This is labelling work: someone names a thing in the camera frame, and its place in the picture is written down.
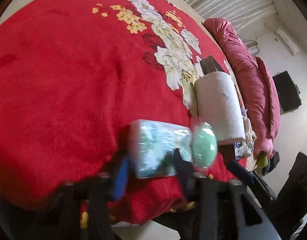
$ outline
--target black speaker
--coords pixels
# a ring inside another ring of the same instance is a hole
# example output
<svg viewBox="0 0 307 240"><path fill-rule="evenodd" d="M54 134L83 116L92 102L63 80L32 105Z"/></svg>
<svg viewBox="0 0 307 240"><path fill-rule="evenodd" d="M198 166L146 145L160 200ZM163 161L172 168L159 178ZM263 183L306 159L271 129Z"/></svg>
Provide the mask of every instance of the black speaker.
<svg viewBox="0 0 307 240"><path fill-rule="evenodd" d="M300 91L297 85L293 83L287 71L275 75L273 81L283 111L289 112L301 106Z"/></svg>

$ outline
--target red blanket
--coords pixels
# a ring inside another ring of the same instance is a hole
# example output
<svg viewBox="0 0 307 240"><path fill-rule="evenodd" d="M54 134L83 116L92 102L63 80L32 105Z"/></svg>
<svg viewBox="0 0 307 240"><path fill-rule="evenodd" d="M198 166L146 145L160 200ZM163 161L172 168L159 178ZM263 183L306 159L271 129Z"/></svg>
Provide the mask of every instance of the red blanket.
<svg viewBox="0 0 307 240"><path fill-rule="evenodd" d="M5 199L43 208L59 183L94 175L126 151L136 119L190 126L192 65L211 54L227 72L225 57L184 12L145 1L35 0L0 26ZM208 173L233 177L221 155ZM175 177L131 178L111 209L117 220L144 223L181 201Z"/></svg>

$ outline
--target yellow object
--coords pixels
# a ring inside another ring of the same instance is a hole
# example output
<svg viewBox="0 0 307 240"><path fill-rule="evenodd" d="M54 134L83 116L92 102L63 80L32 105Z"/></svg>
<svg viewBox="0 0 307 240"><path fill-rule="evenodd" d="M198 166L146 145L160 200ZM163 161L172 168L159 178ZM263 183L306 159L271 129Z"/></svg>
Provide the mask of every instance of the yellow object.
<svg viewBox="0 0 307 240"><path fill-rule="evenodd" d="M88 212L83 212L81 217L82 217L82 219L80 220L80 228L81 229L87 229L88 228L88 220L89 220Z"/></svg>
<svg viewBox="0 0 307 240"><path fill-rule="evenodd" d="M267 153L262 152L259 159L257 160L257 167L264 168L268 165L268 157Z"/></svg>

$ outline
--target white flower print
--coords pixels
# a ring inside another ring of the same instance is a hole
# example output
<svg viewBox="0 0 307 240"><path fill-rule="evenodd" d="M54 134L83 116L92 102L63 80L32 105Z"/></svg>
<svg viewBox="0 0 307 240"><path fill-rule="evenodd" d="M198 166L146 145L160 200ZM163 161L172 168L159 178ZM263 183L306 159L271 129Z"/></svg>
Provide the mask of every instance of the white flower print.
<svg viewBox="0 0 307 240"><path fill-rule="evenodd" d="M165 48L157 46L154 56L164 67L168 87L171 90L182 87L183 104L187 109L193 108L195 98L193 84L200 76L203 76L203 72L200 57L196 56L196 63L193 64L192 52L188 44L201 54L198 39L187 30L181 32L183 37L176 33L147 0L128 1L141 14L142 20L152 23L151 29L166 46Z"/></svg>
<svg viewBox="0 0 307 240"><path fill-rule="evenodd" d="M154 19L162 19L161 14L159 14L155 8L147 0L128 0L130 1L137 11L141 14L141 17L146 17L145 21L151 22Z"/></svg>
<svg viewBox="0 0 307 240"><path fill-rule="evenodd" d="M197 75L200 76L200 77L203 77L204 73L202 71L201 64L200 64L201 58L199 56L196 56L196 61L197 61L197 63L195 63L194 66L196 68Z"/></svg>
<svg viewBox="0 0 307 240"><path fill-rule="evenodd" d="M164 42L168 49L180 50L185 56L192 59L192 52L183 38L176 33L168 23L164 20L154 20L151 28L153 32L158 35Z"/></svg>
<svg viewBox="0 0 307 240"><path fill-rule="evenodd" d="M174 5L173 3L169 2L168 0L166 0L168 3L172 4L173 7L176 7L178 10L181 10L178 6Z"/></svg>
<svg viewBox="0 0 307 240"><path fill-rule="evenodd" d="M188 30L183 29L181 31L181 35L183 36L183 38L185 39L185 41L191 46L193 47L193 49L198 52L199 54L201 54L201 50L199 49L199 41L198 39Z"/></svg>
<svg viewBox="0 0 307 240"><path fill-rule="evenodd" d="M171 51L159 46L157 47L157 52L154 56L156 57L157 62L163 65L165 69L168 87L172 90L179 89L179 86L181 85L180 80L182 78L182 64L180 64L180 60L177 59L177 57L174 57Z"/></svg>

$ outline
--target tissue package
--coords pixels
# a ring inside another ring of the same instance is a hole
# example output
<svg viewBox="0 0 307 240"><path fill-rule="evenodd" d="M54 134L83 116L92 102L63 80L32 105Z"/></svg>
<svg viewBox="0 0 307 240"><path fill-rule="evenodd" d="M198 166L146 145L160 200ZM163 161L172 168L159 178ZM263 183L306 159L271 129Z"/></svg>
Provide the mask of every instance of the tissue package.
<svg viewBox="0 0 307 240"><path fill-rule="evenodd" d="M157 121L137 120L130 124L128 151L138 179L176 174L173 151L180 149L183 160L191 162L189 128Z"/></svg>

